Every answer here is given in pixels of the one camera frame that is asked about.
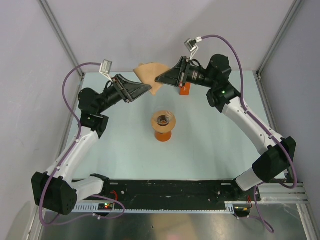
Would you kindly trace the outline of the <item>clear glass dripper cone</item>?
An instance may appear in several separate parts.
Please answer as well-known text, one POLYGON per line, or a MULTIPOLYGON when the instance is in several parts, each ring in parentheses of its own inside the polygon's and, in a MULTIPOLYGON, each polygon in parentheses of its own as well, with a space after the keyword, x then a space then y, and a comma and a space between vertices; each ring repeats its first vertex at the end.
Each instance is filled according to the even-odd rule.
POLYGON ((159 110, 155 112, 152 116, 152 119, 159 126, 167 126, 174 118, 174 114, 170 110, 159 110))

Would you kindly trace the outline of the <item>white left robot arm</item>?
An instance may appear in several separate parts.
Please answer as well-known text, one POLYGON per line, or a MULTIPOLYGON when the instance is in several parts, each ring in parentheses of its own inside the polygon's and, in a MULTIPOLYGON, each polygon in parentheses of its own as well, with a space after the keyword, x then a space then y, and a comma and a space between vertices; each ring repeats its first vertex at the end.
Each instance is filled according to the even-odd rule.
POLYGON ((95 195, 104 200, 110 196, 111 187, 106 184, 109 180, 107 177, 91 174, 86 179, 74 182, 74 172, 107 128, 109 117, 103 112, 120 101, 132 103, 151 89, 149 84, 133 82, 116 74, 102 93, 91 88, 79 92, 81 117, 78 120, 78 133, 52 166, 44 173, 36 172, 31 179, 36 205, 66 216, 76 203, 88 197, 95 195))

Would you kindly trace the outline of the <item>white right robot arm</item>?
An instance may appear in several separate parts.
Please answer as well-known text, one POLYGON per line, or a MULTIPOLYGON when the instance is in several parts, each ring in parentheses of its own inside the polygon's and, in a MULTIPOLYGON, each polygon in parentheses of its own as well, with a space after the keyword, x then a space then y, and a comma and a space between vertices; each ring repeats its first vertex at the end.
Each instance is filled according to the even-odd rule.
POLYGON ((155 81, 174 87, 183 87, 186 83, 207 87, 209 105, 231 119, 251 140, 260 157, 231 187, 232 197, 241 201, 251 188, 271 181, 292 166, 297 144, 292 137, 284 138, 268 127, 251 111, 241 93, 230 83, 231 72, 229 59, 224 55, 213 55, 207 68, 183 56, 155 81))

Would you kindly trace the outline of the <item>brown paper coffee filter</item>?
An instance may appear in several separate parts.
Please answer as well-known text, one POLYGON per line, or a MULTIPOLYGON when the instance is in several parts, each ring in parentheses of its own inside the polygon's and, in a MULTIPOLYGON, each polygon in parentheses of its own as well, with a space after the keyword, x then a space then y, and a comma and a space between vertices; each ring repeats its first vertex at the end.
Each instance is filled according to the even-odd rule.
POLYGON ((151 86, 149 92, 155 96, 157 91, 163 86, 162 83, 156 82, 156 78, 169 70, 170 67, 165 64, 150 62, 140 63, 138 67, 133 69, 133 72, 143 84, 151 86))

